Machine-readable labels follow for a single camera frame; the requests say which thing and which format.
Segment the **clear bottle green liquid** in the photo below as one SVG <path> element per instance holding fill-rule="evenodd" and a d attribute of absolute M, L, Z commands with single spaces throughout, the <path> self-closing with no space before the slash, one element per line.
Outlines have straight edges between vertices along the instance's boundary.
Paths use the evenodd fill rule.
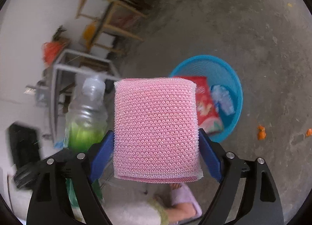
<path fill-rule="evenodd" d="M 105 81 L 100 75 L 87 77 L 81 87 L 75 86 L 66 114 L 65 148 L 85 153 L 102 141 L 108 118 L 104 94 Z"/>

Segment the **red squirrel snack bag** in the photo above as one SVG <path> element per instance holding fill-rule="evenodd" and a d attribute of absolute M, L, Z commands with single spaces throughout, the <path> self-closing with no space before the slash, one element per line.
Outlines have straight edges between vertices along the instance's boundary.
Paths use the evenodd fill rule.
<path fill-rule="evenodd" d="M 214 101 L 210 94 L 210 88 L 205 76 L 178 76 L 190 80 L 196 84 L 196 111 L 198 127 L 207 134 L 215 134 L 223 131 L 223 122 L 215 108 Z"/>

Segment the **pink mesh sponge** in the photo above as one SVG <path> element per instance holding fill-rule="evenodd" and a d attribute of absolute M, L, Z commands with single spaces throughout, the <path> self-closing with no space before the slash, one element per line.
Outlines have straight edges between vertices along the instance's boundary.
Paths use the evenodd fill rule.
<path fill-rule="evenodd" d="M 195 83 L 182 78 L 115 83 L 116 178 L 183 183 L 203 177 L 195 90 Z"/>

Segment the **clear cake plastic bag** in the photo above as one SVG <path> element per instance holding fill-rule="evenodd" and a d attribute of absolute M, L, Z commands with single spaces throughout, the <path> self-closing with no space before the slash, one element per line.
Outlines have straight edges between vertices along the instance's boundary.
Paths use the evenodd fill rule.
<path fill-rule="evenodd" d="M 226 116 L 235 113 L 234 104 L 230 95 L 230 91 L 222 85 L 213 85 L 210 88 L 216 112 L 221 110 Z"/>

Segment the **blue plastic trash basket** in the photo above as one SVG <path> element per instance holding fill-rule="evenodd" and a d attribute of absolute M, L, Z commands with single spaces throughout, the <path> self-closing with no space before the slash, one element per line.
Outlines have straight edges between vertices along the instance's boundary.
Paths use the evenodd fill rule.
<path fill-rule="evenodd" d="M 234 69 L 224 60 L 210 56 L 194 56 L 177 65 L 173 76 L 203 76 L 207 78 L 215 108 L 223 123 L 223 131 L 210 136 L 214 142 L 222 142 L 234 131 L 243 107 L 243 90 Z"/>

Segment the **pink slipper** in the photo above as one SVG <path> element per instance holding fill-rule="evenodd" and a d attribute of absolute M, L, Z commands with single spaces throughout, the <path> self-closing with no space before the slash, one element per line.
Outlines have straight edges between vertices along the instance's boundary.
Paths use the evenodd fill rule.
<path fill-rule="evenodd" d="M 202 215 L 202 209 L 192 191 L 185 183 L 170 184 L 171 208 L 166 209 L 169 223 L 196 219 Z"/>

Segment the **small orange peel piece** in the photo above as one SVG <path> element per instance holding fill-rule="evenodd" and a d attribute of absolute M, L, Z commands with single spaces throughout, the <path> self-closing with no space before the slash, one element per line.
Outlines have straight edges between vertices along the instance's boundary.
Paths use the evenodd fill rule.
<path fill-rule="evenodd" d="M 312 129 L 311 128 L 309 128 L 306 132 L 306 137 L 310 137 L 310 136 L 312 136 Z"/>

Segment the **green fleece right sleeve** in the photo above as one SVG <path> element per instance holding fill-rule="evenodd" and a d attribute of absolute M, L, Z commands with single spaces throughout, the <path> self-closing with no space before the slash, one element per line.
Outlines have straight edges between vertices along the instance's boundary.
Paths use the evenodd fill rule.
<path fill-rule="evenodd" d="M 155 199 L 105 205 L 104 211 L 112 224 L 169 224 L 165 207 Z"/>

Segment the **white side table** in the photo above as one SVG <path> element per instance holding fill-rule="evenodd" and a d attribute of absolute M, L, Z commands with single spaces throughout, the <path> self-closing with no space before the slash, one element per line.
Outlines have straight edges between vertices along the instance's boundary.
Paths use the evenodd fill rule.
<path fill-rule="evenodd" d="M 54 143 L 58 141 L 59 98 L 61 93 L 76 85 L 81 87 L 83 80 L 96 74 L 99 74 L 104 81 L 121 79 L 111 60 L 69 48 L 58 54 L 47 71 L 49 127 Z"/>

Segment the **orange plastic bag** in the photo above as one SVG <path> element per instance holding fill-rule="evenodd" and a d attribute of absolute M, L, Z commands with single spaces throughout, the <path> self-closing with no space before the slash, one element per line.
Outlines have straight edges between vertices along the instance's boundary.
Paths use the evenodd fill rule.
<path fill-rule="evenodd" d="M 42 53 L 43 53 L 43 62 L 46 66 L 50 66 L 58 54 L 65 47 L 65 41 L 51 41 L 46 42 L 42 45 Z"/>

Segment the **wooden chair black seat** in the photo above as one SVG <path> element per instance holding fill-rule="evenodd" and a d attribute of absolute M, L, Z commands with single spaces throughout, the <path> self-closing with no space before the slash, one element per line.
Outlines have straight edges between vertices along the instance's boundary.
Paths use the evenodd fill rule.
<path fill-rule="evenodd" d="M 108 47 L 98 42 L 101 34 L 107 34 L 117 37 L 132 38 L 138 41 L 144 39 L 138 35 L 130 32 L 129 28 L 132 27 L 139 18 L 147 18 L 148 16 L 129 4 L 121 0 L 105 0 L 108 2 L 107 9 L 100 17 L 93 17 L 84 14 L 83 8 L 87 0 L 80 0 L 76 12 L 76 19 L 84 17 L 91 20 L 82 33 L 82 45 L 85 46 L 87 52 L 90 52 L 93 47 L 99 47 L 115 54 L 124 54 L 120 49 Z"/>

